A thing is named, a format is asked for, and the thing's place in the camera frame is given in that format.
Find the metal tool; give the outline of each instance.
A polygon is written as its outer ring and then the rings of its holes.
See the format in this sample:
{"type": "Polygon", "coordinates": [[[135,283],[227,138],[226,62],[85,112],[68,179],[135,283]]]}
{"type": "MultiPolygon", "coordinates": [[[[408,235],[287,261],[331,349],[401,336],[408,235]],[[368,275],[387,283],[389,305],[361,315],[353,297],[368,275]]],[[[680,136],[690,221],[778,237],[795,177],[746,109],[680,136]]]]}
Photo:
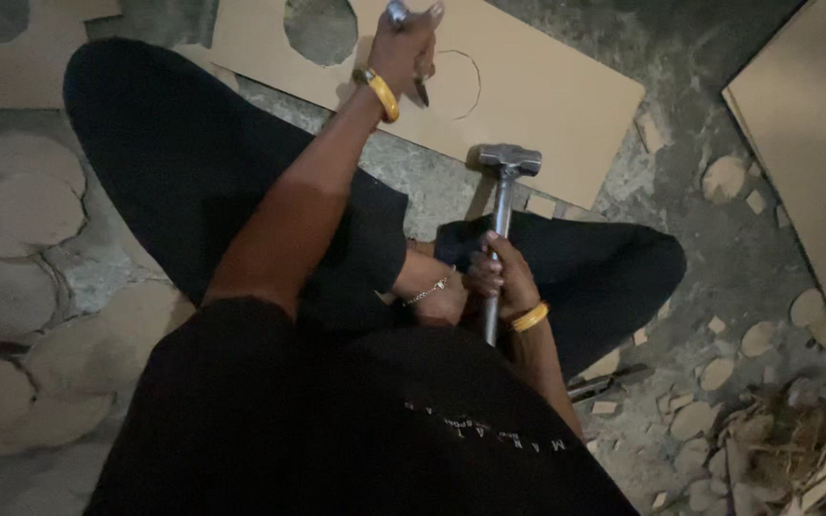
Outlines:
{"type": "MultiPolygon", "coordinates": [[[[541,153],[526,150],[510,143],[479,145],[476,148],[477,162],[499,171],[496,186],[496,212],[493,215],[493,229],[509,238],[509,224],[512,217],[512,183],[522,175],[534,177],[541,171],[541,153]]],[[[492,258],[499,256],[493,252],[492,258]]],[[[483,335],[487,344],[496,346],[496,326],[499,320],[499,298],[488,298],[483,308],[483,335]]]]}
{"type": "MultiPolygon", "coordinates": [[[[391,0],[387,3],[387,7],[384,10],[387,11],[387,16],[391,18],[391,24],[394,26],[394,29],[398,32],[403,30],[404,22],[407,21],[407,18],[410,16],[410,10],[407,8],[407,5],[403,3],[403,0],[391,0]]],[[[419,100],[428,108],[429,93],[426,92],[425,80],[426,77],[417,73],[416,77],[413,78],[413,86],[416,88],[419,100]]]]}

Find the black t-shirt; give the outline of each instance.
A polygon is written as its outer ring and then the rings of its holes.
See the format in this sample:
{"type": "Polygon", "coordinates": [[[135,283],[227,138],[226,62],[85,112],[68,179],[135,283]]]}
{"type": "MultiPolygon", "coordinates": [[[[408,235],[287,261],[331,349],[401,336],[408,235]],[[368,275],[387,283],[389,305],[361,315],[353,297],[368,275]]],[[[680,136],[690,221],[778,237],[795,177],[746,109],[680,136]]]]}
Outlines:
{"type": "Polygon", "coordinates": [[[155,347],[87,513],[269,512],[636,514],[476,335],[308,344],[220,301],[155,347]]]}

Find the hammer head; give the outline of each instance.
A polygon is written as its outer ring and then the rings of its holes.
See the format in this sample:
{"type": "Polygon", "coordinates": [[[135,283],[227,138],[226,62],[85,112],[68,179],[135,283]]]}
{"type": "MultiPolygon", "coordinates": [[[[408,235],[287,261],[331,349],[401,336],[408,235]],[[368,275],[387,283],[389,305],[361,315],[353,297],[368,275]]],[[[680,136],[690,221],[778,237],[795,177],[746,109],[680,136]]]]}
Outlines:
{"type": "Polygon", "coordinates": [[[527,150],[511,143],[477,145],[476,159],[482,165],[505,167],[519,175],[534,177],[541,171],[539,150],[527,150]]]}

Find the knee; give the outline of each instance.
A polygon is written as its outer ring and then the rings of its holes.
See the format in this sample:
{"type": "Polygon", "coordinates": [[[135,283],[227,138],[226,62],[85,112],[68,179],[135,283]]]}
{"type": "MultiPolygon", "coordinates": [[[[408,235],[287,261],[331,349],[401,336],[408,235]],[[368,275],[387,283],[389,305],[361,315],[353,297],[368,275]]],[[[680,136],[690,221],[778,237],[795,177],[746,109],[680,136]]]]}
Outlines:
{"type": "Polygon", "coordinates": [[[152,45],[109,38],[82,45],[69,60],[63,76],[63,101],[71,111],[90,97],[134,87],[150,66],[152,45]]]}
{"type": "Polygon", "coordinates": [[[644,252],[647,262],[652,264],[653,273],[661,278],[668,294],[674,290],[687,270],[687,259],[681,243],[671,235],[647,228],[642,238],[646,240],[644,252]]]}

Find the hammer handle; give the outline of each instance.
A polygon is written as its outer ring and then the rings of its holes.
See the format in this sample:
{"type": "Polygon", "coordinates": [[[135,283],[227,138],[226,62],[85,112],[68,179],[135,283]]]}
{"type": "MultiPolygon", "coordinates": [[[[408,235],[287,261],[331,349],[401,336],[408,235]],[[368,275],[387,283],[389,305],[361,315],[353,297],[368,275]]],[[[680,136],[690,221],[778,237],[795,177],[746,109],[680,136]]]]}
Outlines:
{"type": "MultiPolygon", "coordinates": [[[[519,172],[515,168],[503,167],[499,171],[499,183],[496,185],[496,212],[493,216],[493,230],[504,238],[509,238],[509,225],[512,219],[512,184],[519,172]]],[[[490,258],[499,260],[496,252],[490,258]]],[[[483,336],[487,344],[496,347],[496,327],[499,322],[499,297],[487,298],[483,306],[483,336]]]]}

